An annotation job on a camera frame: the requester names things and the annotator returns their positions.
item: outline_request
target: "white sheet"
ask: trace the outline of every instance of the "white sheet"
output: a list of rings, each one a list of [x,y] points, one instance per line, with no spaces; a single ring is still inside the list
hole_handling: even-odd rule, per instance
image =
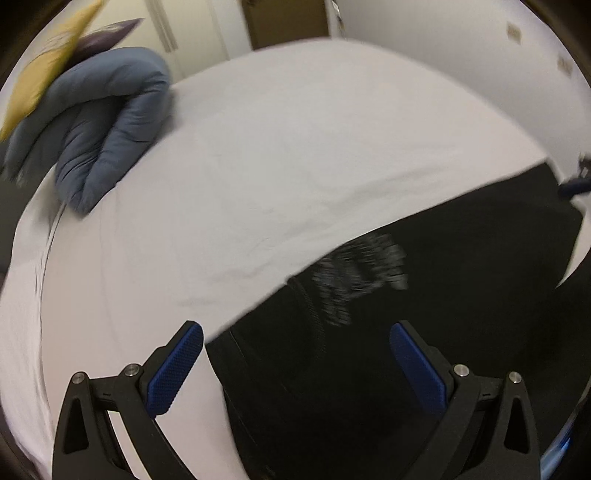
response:
[[[38,311],[0,309],[2,346],[12,344],[10,360],[0,348],[2,402],[46,471],[51,419],[75,371],[113,375],[142,362],[186,319],[210,339],[341,243],[545,157],[441,74],[353,42],[260,51],[176,93],[171,131],[88,217],[66,210],[57,225],[41,304],[43,373]],[[41,191],[34,209],[40,201]],[[32,273],[11,269],[1,308],[30,299]],[[12,288],[17,276],[27,280]],[[43,385],[48,403],[23,393]],[[205,351],[159,424],[200,480],[246,479]]]

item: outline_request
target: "blue gripper pad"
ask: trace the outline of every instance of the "blue gripper pad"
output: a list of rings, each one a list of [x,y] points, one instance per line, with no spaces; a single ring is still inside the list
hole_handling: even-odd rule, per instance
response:
[[[202,349],[203,329],[195,323],[148,383],[145,407],[150,417],[168,412]]]
[[[445,383],[400,323],[390,329],[390,349],[423,409],[442,417],[447,410]]]

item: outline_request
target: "black fabric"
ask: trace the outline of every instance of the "black fabric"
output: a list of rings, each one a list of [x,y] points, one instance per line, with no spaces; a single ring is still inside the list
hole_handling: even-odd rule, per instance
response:
[[[589,285],[556,288],[581,221],[542,164],[363,235],[290,278],[207,345],[249,476],[401,477],[436,422],[389,351],[400,320],[451,363],[521,372],[544,451],[591,374],[591,331],[567,306]]]
[[[553,312],[549,311],[547,319],[553,317],[561,323],[567,323],[561,339],[560,351],[562,364],[569,364],[566,370],[559,371],[554,365],[554,371],[548,373],[550,379],[565,377],[569,383],[567,389],[579,386],[577,371],[579,364],[587,365],[591,357],[589,338],[591,336],[591,252],[587,254],[581,266],[560,287],[560,292],[553,305]],[[562,401],[562,392],[553,391],[554,398],[547,399],[547,407]],[[580,412],[574,421],[570,433],[570,446],[566,454],[552,475],[552,480],[580,480],[588,478],[591,472],[591,401],[583,399]]]

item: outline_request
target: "white wall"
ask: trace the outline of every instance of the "white wall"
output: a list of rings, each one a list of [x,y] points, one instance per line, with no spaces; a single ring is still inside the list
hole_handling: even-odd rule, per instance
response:
[[[591,90],[554,33],[519,0],[338,0],[349,38],[390,48],[461,81],[576,170],[591,151]],[[522,31],[510,40],[507,23]]]

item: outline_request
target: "wooden door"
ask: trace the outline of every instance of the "wooden door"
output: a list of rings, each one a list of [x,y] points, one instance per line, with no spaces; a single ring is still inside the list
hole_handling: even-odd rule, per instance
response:
[[[242,0],[242,8],[254,49],[329,36],[324,0]]]

